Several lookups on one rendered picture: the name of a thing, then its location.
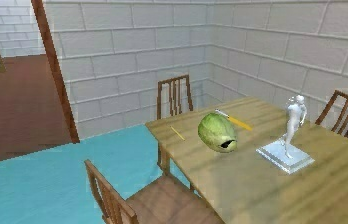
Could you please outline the light wooden dining table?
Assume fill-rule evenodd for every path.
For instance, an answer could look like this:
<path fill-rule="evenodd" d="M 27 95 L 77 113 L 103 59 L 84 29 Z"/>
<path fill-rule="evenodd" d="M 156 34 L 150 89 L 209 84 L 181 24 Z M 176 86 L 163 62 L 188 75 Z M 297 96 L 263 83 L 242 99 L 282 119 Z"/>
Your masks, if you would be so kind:
<path fill-rule="evenodd" d="M 306 122 L 292 143 L 314 162 L 287 174 L 256 151 L 284 134 L 282 109 L 254 97 L 219 108 L 252 127 L 236 131 L 237 149 L 231 153 L 215 152 L 199 139 L 203 109 L 147 127 L 225 224 L 348 224 L 348 138 Z"/>

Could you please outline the brown wooden slatted chair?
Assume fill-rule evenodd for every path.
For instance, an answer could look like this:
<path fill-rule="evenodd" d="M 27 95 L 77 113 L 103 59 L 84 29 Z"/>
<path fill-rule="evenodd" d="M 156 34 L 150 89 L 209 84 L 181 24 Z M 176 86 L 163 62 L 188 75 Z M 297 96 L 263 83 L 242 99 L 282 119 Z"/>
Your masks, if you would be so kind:
<path fill-rule="evenodd" d="M 124 199 L 90 160 L 84 164 L 105 224 L 225 224 L 174 177 L 162 175 Z"/>
<path fill-rule="evenodd" d="M 181 114 L 182 110 L 182 98 L 181 98 L 181 81 L 185 82 L 186 96 L 188 109 L 192 111 L 193 100 L 191 94 L 190 76 L 189 74 L 182 74 L 177 77 L 161 80 L 157 84 L 157 118 L 162 118 L 162 90 L 163 86 L 168 86 L 168 100 L 169 100 L 169 113 L 171 116 Z"/>
<path fill-rule="evenodd" d="M 319 117 L 316 119 L 315 124 L 320 125 L 323 122 L 323 120 L 325 119 L 325 117 L 329 113 L 331 107 L 334 105 L 335 101 L 339 97 L 344 98 L 345 103 L 340 111 L 338 118 L 336 119 L 334 126 L 331 128 L 331 131 L 336 133 L 336 134 L 343 135 L 343 136 L 347 137 L 348 136 L 348 134 L 347 134 L 347 131 L 348 131 L 348 94 L 344 93 L 340 90 L 334 91 L 330 100 L 326 104 L 324 110 L 319 115 Z"/>

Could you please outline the green lettuce head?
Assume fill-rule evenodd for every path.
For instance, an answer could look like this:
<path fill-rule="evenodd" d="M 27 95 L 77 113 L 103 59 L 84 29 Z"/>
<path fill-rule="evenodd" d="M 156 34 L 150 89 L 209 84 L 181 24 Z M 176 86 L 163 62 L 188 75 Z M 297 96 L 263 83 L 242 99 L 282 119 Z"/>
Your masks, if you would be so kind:
<path fill-rule="evenodd" d="M 237 149 L 234 125 L 223 115 L 208 113 L 198 125 L 199 138 L 212 150 L 230 153 Z"/>

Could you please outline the thin yellow pencil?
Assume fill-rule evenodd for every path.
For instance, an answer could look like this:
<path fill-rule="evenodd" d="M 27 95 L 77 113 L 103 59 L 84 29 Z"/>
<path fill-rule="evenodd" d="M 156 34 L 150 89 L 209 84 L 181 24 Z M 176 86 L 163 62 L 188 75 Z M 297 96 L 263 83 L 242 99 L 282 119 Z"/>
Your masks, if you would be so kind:
<path fill-rule="evenodd" d="M 173 127 L 173 126 L 170 126 L 171 130 L 179 136 L 180 139 L 182 139 L 183 141 L 185 141 L 185 138 Z"/>

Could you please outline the white human figure statue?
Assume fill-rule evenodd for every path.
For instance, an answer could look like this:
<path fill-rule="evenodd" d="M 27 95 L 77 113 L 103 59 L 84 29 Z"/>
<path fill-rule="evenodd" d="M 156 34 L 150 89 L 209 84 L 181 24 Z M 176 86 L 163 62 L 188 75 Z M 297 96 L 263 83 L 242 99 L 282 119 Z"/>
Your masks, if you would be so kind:
<path fill-rule="evenodd" d="M 286 103 L 286 113 L 288 117 L 286 133 L 278 140 L 258 148 L 257 152 L 287 174 L 293 174 L 314 162 L 309 154 L 291 144 L 292 138 L 304 124 L 307 115 L 304 97 L 302 95 L 291 97 Z"/>

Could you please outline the yellow pencil with silver end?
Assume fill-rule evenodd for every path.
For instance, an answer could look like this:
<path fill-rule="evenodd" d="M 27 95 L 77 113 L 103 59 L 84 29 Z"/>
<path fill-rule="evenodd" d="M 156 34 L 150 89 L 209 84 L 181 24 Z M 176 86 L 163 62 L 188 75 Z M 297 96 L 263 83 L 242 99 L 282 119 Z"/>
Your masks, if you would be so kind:
<path fill-rule="evenodd" d="M 249 126 L 248 124 L 246 124 L 246 123 L 244 123 L 244 122 L 242 122 L 242 121 L 240 121 L 240 120 L 238 120 L 238 119 L 236 119 L 234 117 L 231 117 L 230 115 L 226 114 L 225 112 L 222 112 L 219 109 L 215 109 L 215 112 L 220 114 L 220 115 L 222 115 L 222 116 L 224 116 L 224 117 L 226 117 L 230 122 L 232 122 L 232 123 L 234 123 L 234 124 L 244 128 L 244 129 L 246 129 L 248 131 L 252 131 L 252 127 L 251 126 Z"/>

